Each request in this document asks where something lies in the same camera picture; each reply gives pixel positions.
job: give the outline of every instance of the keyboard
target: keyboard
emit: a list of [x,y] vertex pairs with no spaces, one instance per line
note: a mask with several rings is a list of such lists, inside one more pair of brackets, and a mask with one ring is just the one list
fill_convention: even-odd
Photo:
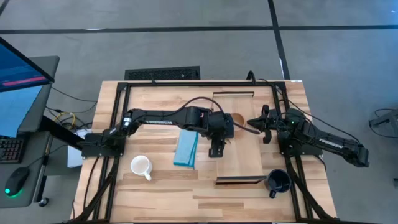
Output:
[[20,163],[24,156],[26,138],[0,136],[0,164]]

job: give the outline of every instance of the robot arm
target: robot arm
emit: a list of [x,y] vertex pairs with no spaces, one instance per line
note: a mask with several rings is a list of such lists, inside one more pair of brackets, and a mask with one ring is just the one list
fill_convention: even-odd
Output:
[[221,111],[212,112],[197,106],[176,111],[131,109],[123,116],[121,123],[103,131],[97,146],[118,147],[121,138],[134,134],[142,124],[176,125],[184,130],[196,131],[211,139],[209,157],[223,157],[225,139],[234,137],[233,119],[230,114]]
[[282,119],[264,105],[262,115],[249,120],[248,124],[266,133],[263,139],[266,144],[271,140],[270,130],[277,130],[281,148],[291,156],[296,156],[301,148],[316,148],[337,154],[356,167],[369,167],[369,152],[362,144],[319,130],[294,108],[289,108]]

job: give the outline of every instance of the concrete floor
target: concrete floor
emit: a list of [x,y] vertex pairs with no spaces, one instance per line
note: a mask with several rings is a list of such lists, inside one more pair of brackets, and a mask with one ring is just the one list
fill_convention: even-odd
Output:
[[[398,3],[370,0],[276,0],[280,26],[397,24]],[[0,29],[271,25],[266,0],[132,1],[11,0]],[[398,107],[398,31],[282,31],[291,79],[304,81],[311,112],[354,134],[369,149],[371,166],[355,168],[325,154],[338,216],[343,220],[396,223],[397,139],[368,128],[378,108]],[[281,79],[273,31],[134,34],[2,35],[27,56],[59,55],[54,86],[73,96],[98,97],[103,80],[121,80],[125,69],[199,65],[202,79]],[[84,86],[82,80],[91,85]],[[82,111],[91,105],[51,92],[50,107]],[[89,122],[93,112],[80,115]],[[342,135],[315,121],[331,133]],[[381,133],[389,134],[386,127]],[[70,215],[79,173],[51,177],[45,208],[0,210],[2,223],[55,223]]]

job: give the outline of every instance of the yellow cable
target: yellow cable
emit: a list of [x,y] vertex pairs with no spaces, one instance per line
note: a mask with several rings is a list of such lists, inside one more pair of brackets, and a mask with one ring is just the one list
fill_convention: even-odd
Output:
[[72,112],[61,112],[58,116],[56,116],[56,117],[54,118],[54,121],[55,121],[55,120],[60,121],[60,118],[61,118],[63,115],[65,115],[65,114],[69,114],[69,115],[72,115],[72,116],[73,116],[72,125],[69,127],[69,129],[71,129],[71,128],[75,125],[75,121],[76,121],[76,116],[75,116],[75,114],[72,113]]

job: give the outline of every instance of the monitor screen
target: monitor screen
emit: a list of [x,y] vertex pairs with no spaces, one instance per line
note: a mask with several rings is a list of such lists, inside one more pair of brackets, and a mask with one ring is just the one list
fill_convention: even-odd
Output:
[[0,92],[44,85],[53,78],[0,38]]

